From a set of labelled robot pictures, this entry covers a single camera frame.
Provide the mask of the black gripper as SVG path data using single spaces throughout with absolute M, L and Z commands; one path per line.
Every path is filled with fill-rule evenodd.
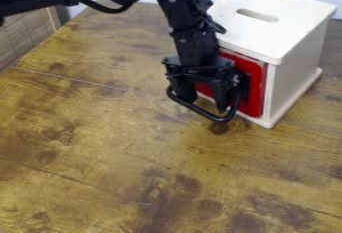
M 224 113 L 239 102 L 238 75 L 234 64 L 219 56 L 216 33 L 226 33 L 204 12 L 185 9 L 165 10 L 176 55 L 165 57 L 163 64 L 169 81 L 168 90 L 185 102 L 193 103 L 197 94 L 196 84 L 207 84 L 212 90 L 216 109 Z

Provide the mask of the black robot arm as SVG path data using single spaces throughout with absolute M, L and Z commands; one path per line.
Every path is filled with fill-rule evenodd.
M 107 13 L 127 11 L 139 0 L 0 0 L 0 25 L 8 16 L 56 5 L 84 4 Z M 219 56 L 216 35 L 226 29 L 208 14 L 212 0 L 157 0 L 167 18 L 177 55 L 163 59 L 177 104 L 214 121 L 234 117 L 243 97 L 246 75 Z

